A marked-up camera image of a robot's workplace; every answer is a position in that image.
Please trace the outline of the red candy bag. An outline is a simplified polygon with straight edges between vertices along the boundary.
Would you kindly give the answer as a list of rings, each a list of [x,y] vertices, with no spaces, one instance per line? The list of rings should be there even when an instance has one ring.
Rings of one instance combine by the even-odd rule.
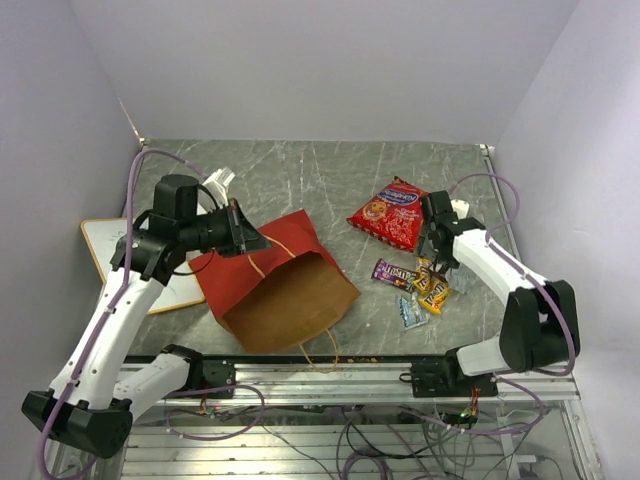
[[[421,199],[426,195],[422,189],[395,177],[347,222],[395,249],[413,253],[423,225]]]

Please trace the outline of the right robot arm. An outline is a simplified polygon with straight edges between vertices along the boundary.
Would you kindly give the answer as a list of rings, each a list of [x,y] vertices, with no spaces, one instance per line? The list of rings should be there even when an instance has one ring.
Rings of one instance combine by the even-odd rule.
[[[450,394],[465,394],[476,376],[507,371],[551,375],[550,365],[566,364],[571,373],[580,351],[574,289],[551,281],[515,259],[473,217],[461,218],[449,193],[437,191],[420,199],[426,240],[439,265],[470,269],[504,305],[496,337],[457,349],[455,362],[440,373]]]

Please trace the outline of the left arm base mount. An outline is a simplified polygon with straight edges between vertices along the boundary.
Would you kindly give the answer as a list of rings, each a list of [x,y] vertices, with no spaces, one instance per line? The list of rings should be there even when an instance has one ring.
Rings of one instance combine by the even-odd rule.
[[[161,350],[182,358],[189,365],[186,383],[169,398],[195,397],[198,392],[207,398],[231,399],[231,386],[236,384],[235,366],[222,357],[203,355],[187,347],[170,344]]]

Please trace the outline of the purple m&m pack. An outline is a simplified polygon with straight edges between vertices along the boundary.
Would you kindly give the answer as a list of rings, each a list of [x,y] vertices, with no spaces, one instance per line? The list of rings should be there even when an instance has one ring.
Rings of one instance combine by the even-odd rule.
[[[411,293],[414,289],[416,272],[379,259],[372,271],[371,278],[402,291]]]

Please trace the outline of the silver grey snack wrapper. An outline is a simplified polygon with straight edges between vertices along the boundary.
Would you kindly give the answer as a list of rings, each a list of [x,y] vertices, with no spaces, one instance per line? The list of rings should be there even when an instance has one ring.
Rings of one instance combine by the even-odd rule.
[[[471,285],[471,273],[464,267],[451,268],[445,274],[451,290],[460,294],[467,294]]]

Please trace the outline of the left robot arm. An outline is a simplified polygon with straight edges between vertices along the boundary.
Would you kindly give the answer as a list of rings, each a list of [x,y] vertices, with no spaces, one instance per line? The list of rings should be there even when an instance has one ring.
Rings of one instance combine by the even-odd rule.
[[[47,390],[31,391],[23,401],[23,414],[45,439],[108,459],[157,401],[202,389],[202,354],[178,345],[165,347],[127,380],[117,377],[142,321],[188,253],[231,258],[270,248],[229,197],[233,177],[229,169],[205,181],[165,175],[152,207],[127,215],[102,297],[76,349]]]

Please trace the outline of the white blue snack wrapper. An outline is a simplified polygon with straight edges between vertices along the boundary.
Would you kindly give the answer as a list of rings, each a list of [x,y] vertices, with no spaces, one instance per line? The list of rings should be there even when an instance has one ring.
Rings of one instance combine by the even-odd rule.
[[[395,303],[403,330],[411,330],[429,323],[428,312],[420,305],[416,295],[397,295]]]

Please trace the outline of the yellow m&m pack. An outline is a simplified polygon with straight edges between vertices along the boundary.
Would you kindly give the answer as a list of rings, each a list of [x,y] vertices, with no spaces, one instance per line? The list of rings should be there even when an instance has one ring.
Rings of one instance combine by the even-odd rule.
[[[435,315],[442,313],[442,307],[449,298],[452,290],[445,280],[435,279],[429,292],[418,299],[418,303],[428,312]]]
[[[427,294],[431,288],[431,270],[432,262],[423,257],[416,259],[415,280],[413,281],[414,290],[420,294]]]

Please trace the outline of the red paper bag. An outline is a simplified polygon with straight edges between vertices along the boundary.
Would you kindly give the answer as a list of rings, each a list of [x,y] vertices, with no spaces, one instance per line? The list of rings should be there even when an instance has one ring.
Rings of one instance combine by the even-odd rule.
[[[260,228],[268,250],[190,261],[215,320],[249,354],[273,354],[329,334],[360,297],[305,210]]]

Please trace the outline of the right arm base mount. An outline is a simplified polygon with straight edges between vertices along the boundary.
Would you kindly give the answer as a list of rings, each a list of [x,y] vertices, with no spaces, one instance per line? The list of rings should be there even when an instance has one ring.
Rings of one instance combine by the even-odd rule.
[[[490,374],[467,376],[457,360],[447,356],[427,356],[411,362],[399,380],[409,384],[414,398],[496,397],[498,387]]]

